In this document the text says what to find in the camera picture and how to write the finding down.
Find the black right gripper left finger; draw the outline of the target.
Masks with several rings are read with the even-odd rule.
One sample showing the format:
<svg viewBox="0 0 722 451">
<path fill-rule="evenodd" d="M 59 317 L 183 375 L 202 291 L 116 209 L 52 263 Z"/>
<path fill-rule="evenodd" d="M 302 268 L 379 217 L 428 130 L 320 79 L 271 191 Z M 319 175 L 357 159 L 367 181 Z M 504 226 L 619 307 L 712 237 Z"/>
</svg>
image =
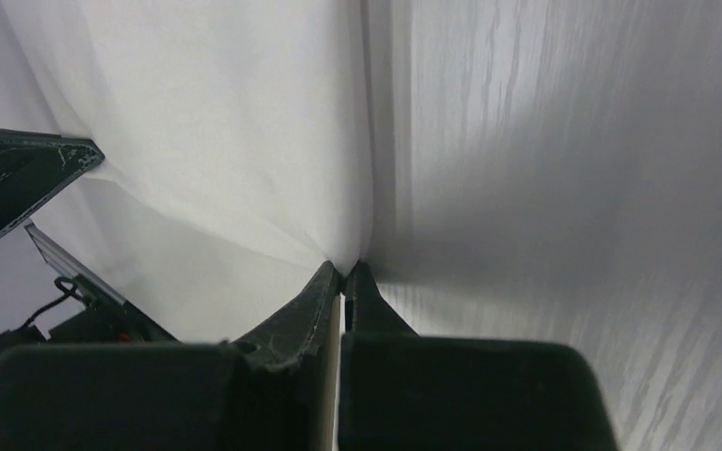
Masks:
<svg viewBox="0 0 722 451">
<path fill-rule="evenodd" d="M 0 450 L 329 450 L 341 276 L 233 341 L 20 345 L 0 353 Z"/>
</svg>

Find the aluminium rail frame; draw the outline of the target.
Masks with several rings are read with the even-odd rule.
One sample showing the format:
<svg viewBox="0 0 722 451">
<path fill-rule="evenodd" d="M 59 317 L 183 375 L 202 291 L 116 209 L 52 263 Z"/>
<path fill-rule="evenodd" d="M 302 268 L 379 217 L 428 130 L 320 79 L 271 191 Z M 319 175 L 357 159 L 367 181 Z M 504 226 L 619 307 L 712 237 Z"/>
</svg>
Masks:
<svg viewBox="0 0 722 451">
<path fill-rule="evenodd" d="M 119 305 L 128 300 L 109 286 L 95 272 L 79 261 L 60 244 L 42 232 L 36 225 L 29 224 L 24 227 L 31 241 L 39 251 L 47 265 L 53 268 L 60 276 L 75 280 L 83 293 L 101 295 L 105 299 Z"/>
</svg>

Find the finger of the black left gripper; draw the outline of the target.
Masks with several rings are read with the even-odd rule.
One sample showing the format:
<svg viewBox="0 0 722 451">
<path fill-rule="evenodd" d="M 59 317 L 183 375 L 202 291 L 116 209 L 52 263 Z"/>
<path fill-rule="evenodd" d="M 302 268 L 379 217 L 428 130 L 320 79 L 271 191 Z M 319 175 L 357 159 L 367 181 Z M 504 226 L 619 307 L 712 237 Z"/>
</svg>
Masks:
<svg viewBox="0 0 722 451">
<path fill-rule="evenodd" d="M 90 139 L 0 129 L 0 239 L 104 161 Z"/>
</svg>

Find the white t-shirt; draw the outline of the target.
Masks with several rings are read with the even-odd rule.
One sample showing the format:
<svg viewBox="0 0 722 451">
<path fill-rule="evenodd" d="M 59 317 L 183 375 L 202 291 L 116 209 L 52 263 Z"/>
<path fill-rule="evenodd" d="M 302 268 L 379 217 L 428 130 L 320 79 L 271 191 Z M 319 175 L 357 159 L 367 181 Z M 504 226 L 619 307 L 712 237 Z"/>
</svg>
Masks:
<svg viewBox="0 0 722 451">
<path fill-rule="evenodd" d="M 0 128 L 105 156 L 33 223 L 185 341 L 367 251 L 365 71 L 358 1 L 0 1 Z"/>
</svg>

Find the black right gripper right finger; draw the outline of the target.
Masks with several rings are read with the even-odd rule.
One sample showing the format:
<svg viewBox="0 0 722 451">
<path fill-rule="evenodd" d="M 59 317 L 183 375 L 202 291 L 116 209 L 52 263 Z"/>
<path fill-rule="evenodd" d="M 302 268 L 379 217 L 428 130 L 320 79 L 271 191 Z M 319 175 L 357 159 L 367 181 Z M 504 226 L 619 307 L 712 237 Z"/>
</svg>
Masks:
<svg viewBox="0 0 722 451">
<path fill-rule="evenodd" d="M 597 379 L 556 343 L 417 334 L 368 264 L 350 272 L 340 345 L 342 450 L 614 450 Z"/>
</svg>

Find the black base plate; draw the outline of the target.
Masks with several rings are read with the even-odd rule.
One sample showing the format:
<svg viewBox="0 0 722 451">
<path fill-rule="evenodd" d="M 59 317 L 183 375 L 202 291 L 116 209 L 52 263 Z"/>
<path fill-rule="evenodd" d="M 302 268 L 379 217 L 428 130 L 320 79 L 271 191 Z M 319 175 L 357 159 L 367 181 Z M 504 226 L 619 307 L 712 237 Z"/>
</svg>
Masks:
<svg viewBox="0 0 722 451">
<path fill-rule="evenodd" d="M 128 301 L 119 301 L 83 275 L 58 276 L 61 295 L 33 313 L 21 326 L 0 334 L 0 353 L 20 345 L 79 343 L 139 343 L 173 341 L 174 335 Z M 51 328 L 46 334 L 36 325 L 38 317 L 67 300 L 84 309 Z"/>
</svg>

